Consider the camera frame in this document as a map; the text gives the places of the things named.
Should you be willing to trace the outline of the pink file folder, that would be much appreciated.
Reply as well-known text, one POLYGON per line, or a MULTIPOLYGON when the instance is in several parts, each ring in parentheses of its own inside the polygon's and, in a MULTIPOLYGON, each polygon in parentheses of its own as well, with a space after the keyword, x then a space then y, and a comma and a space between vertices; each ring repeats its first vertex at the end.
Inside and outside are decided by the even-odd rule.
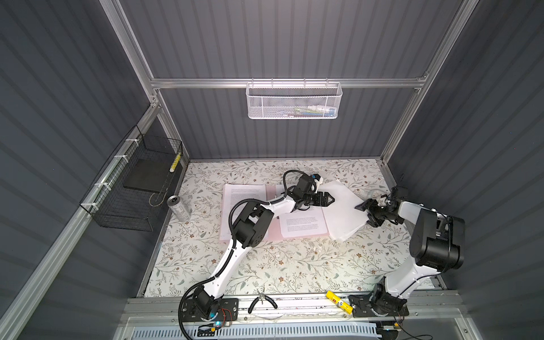
MULTIPOLYGON (((271 201, 283 193, 282 185, 265 184, 226 184, 223 187, 222 210, 220 219, 221 242, 229 242, 231 232, 228 227, 228 215, 232 207, 245 198, 259 198, 271 201)), ((307 211, 295 211, 275 216, 266 232, 265 241, 283 241, 285 239, 329 236, 323 209, 310 208, 307 211)))

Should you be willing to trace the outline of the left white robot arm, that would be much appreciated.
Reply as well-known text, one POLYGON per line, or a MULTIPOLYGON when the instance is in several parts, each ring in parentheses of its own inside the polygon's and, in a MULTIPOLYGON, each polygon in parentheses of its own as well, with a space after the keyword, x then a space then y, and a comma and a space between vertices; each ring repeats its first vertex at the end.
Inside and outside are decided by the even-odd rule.
POLYGON ((204 320, 214 320, 227 284, 247 253, 258 246, 266 236, 275 217, 293 213, 302 207, 327 207, 334 197, 319 187, 323 178, 319 174, 306 174, 288 170, 283 174, 283 193, 271 201, 245 198, 237 202, 228 215, 230 241, 212 272, 211 277, 192 285, 182 296, 181 304, 190 300, 204 320))

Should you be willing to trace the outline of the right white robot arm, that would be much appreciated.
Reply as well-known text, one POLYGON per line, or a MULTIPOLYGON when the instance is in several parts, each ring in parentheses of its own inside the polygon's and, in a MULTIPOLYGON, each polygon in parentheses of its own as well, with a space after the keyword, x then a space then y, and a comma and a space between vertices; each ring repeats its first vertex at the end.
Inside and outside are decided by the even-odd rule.
POLYGON ((408 201, 408 190, 395 186, 381 198, 369 198, 355 209, 366 212, 374 228, 386 221, 411 224, 410 256, 383 276, 368 295, 350 295, 354 317, 408 316, 407 300, 425 278, 458 269, 464 262, 465 221, 408 201))

